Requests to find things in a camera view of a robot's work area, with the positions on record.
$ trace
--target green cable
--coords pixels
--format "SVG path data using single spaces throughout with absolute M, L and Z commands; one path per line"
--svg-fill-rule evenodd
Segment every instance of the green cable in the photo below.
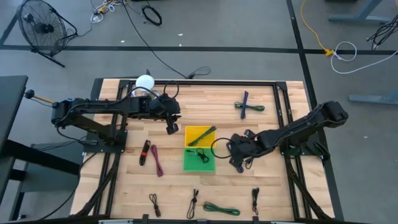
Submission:
M 210 202 L 205 202 L 203 204 L 203 209 L 206 212 L 222 212 L 228 215 L 240 215 L 241 211 L 235 208 L 220 208 L 217 205 L 210 203 Z
M 243 103 L 235 102 L 235 108 L 236 109 L 242 109 L 243 108 Z M 255 111 L 264 111 L 266 109 L 265 106 L 249 106 L 249 105 L 246 105 L 246 108 L 249 108 L 249 109 L 252 109 L 252 110 L 255 110 Z
M 203 133 L 201 136 L 199 136 L 199 138 L 193 140 L 191 143 L 188 144 L 188 146 L 196 146 L 198 144 L 198 142 L 203 139 L 204 137 L 206 137 L 207 135 L 209 135 L 210 133 L 212 133 L 213 131 L 216 131 L 217 128 L 216 126 L 212 126 L 211 128 L 209 128 L 209 130 L 207 130 L 205 133 Z

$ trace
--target red cable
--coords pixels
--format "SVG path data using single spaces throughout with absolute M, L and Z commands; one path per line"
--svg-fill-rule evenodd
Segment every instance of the red cable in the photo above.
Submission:
M 150 151 L 152 152 L 152 155 L 154 155 L 154 158 L 155 158 L 156 174 L 157 174 L 158 177 L 162 177 L 164 173 L 163 173 L 162 167 L 160 166 L 160 163 L 159 163 L 159 158 L 157 156 L 157 148 L 156 148 L 156 146 L 155 145 L 151 145 L 150 146 Z

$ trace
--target black fan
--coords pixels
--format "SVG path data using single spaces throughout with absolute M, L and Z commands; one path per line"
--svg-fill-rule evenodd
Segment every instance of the black fan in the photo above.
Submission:
M 19 28 L 32 52 L 65 67 L 52 57 L 66 48 L 68 40 L 77 36 L 76 27 L 42 0 L 25 0 L 17 12 Z M 73 34 L 67 35 L 64 21 L 74 28 Z

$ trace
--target wooden table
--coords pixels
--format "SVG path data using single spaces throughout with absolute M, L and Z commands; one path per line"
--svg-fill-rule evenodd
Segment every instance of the wooden table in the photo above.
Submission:
M 118 89 L 118 79 L 103 80 L 100 99 L 114 100 Z M 309 112 L 308 101 L 302 82 L 286 82 L 294 119 Z M 162 91 L 163 86 L 155 86 Z M 264 105 L 266 110 L 246 111 L 246 119 L 240 119 L 240 110 L 234 108 L 235 101 L 243 100 L 244 91 L 249 92 L 249 105 Z M 168 86 L 167 93 L 175 94 L 176 87 Z M 177 124 L 180 130 L 169 136 L 166 124 L 161 121 L 138 121 L 128 119 L 128 140 L 126 151 L 121 156 L 118 178 L 114 193 L 112 218 L 141 218 L 149 214 L 156 218 L 153 204 L 148 195 L 156 193 L 163 219 L 186 219 L 193 188 L 199 189 L 194 219 L 207 220 L 252 220 L 251 190 L 260 187 L 258 210 L 260 220 L 293 220 L 289 186 L 284 158 L 279 149 L 254 160 L 251 169 L 239 174 L 228 163 L 228 159 L 216 159 L 214 173 L 184 172 L 183 147 L 185 126 L 215 125 L 217 137 L 230 138 L 233 133 L 243 134 L 245 129 L 255 133 L 279 128 L 275 110 L 274 92 L 266 86 L 231 85 L 181 85 L 177 97 L 182 117 Z M 111 115 L 96 114 L 95 121 L 110 124 Z M 148 154 L 145 166 L 140 166 L 139 154 L 148 139 L 158 148 L 159 159 L 165 175 L 157 177 L 155 161 Z M 226 155 L 225 143 L 220 141 L 216 153 Z M 79 211 L 98 186 L 103 154 L 96 155 L 81 170 L 80 184 L 76 190 L 71 213 Z M 302 156 L 303 171 L 307 189 L 319 206 L 333 217 L 331 199 L 326 183 L 322 162 L 315 156 Z M 303 203 L 298 190 L 297 198 L 300 214 Z M 101 204 L 104 213 L 105 197 Z M 241 211 L 240 216 L 230 216 L 218 212 L 205 212 L 205 201 L 221 207 L 234 207 Z

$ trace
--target gray floor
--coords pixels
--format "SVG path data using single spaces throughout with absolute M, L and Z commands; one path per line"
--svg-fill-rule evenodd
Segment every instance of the gray floor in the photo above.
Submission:
M 89 0 L 48 0 L 64 17 L 84 33 L 90 28 Z M 304 13 L 320 34 L 323 44 L 335 48 L 341 41 L 350 41 L 358 49 L 369 50 L 366 42 L 377 26 L 331 23 L 329 13 L 358 10 L 364 1 L 343 3 L 307 0 Z M 19 1 L 0 1 L 0 29 L 4 30 L 14 16 Z M 140 2 L 131 6 L 139 10 Z M 319 49 L 313 34 L 300 18 L 301 0 L 293 0 L 297 22 L 306 49 Z M 155 27 L 131 13 L 137 28 L 155 46 L 199 47 L 280 47 L 296 48 L 285 1 L 280 0 L 164 0 L 152 5 L 161 13 L 164 24 Z M 383 1 L 375 15 L 394 17 L 393 0 Z M 393 35 L 379 49 L 396 50 L 398 35 Z M 27 45 L 16 24 L 6 40 L 7 45 Z M 124 9 L 117 7 L 103 22 L 95 24 L 87 36 L 74 40 L 82 46 L 143 46 L 132 29 Z M 190 73 L 201 66 L 212 69 L 209 79 L 301 80 L 304 76 L 298 54 L 250 52 L 159 52 L 171 66 Z M 354 62 L 336 62 L 339 70 L 352 70 L 387 56 L 360 55 Z M 67 67 L 61 68 L 29 51 L 0 50 L 1 75 L 28 75 L 28 88 L 53 100 L 90 95 L 93 80 L 98 77 L 141 75 L 149 68 L 156 78 L 178 78 L 150 52 L 128 51 L 64 51 L 55 57 Z M 330 68 L 330 59 L 323 55 L 307 55 L 308 66 L 318 102 L 337 100 L 349 113 L 342 127 L 327 130 L 336 183 L 343 213 L 347 221 L 394 223 L 398 208 L 398 150 L 394 142 L 398 118 L 394 106 L 350 103 L 349 94 L 383 95 L 397 89 L 396 63 L 392 58 L 375 67 L 352 75 L 339 75 Z M 51 111 L 33 101 L 24 100 L 12 128 L 10 138 L 24 144 L 62 142 L 50 124 Z M 80 130 L 68 128 L 66 133 L 79 137 Z M 69 191 L 31 193 L 26 195 L 22 213 L 35 220 L 56 208 Z M 53 217 L 68 215 L 70 202 Z M 1 212 L 7 210 L 3 202 Z M 0 221 L 6 216 L 0 215 Z

